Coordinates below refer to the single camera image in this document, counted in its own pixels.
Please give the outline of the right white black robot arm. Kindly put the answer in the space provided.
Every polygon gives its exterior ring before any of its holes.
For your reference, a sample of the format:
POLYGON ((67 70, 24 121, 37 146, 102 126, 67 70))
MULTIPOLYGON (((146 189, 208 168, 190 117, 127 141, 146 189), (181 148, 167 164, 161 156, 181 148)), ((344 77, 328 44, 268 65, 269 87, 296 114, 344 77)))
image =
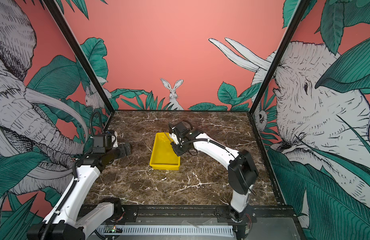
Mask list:
POLYGON ((190 122, 168 124, 174 153, 180 157, 194 149, 220 163, 228 171, 228 182, 233 189, 228 218, 236 223, 252 220, 249 196, 259 175, 252 155, 247 150, 226 147, 193 125, 187 127, 186 124, 190 122))

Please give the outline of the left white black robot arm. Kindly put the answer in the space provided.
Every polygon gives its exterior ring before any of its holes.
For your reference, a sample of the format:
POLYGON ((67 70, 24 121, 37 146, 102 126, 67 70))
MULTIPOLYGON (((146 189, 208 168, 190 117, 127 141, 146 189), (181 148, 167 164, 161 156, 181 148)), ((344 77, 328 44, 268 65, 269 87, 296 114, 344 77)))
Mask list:
POLYGON ((84 217, 78 218, 84 200, 101 172, 114 160, 131 155, 130 143, 118 143, 114 130, 92 134, 91 140, 91 152, 74 162, 73 179, 52 212, 42 223, 28 229, 29 240, 85 240, 104 221, 118 222, 124 218, 125 209, 116 197, 103 199, 84 217))

